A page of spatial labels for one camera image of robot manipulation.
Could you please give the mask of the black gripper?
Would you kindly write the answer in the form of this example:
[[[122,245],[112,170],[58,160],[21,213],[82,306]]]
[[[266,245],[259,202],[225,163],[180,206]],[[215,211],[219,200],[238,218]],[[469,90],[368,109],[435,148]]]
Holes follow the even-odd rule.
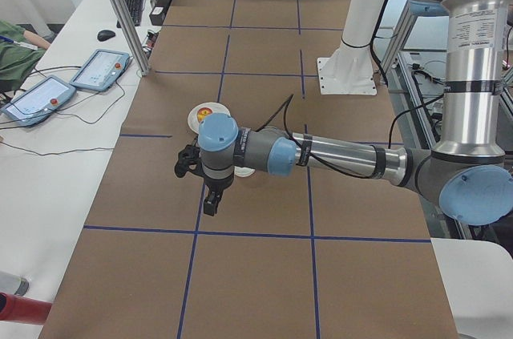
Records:
[[[224,190],[229,188],[233,183],[234,177],[228,176],[223,179],[213,179],[206,177],[204,182],[208,187],[208,194],[204,198],[203,213],[208,216],[215,216],[218,211]]]

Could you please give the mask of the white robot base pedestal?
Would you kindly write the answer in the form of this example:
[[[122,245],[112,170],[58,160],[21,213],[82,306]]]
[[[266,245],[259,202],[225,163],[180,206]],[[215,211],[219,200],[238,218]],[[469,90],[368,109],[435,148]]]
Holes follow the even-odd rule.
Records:
[[[376,95],[371,58],[385,0],[351,0],[340,46],[328,58],[317,60],[323,95]]]

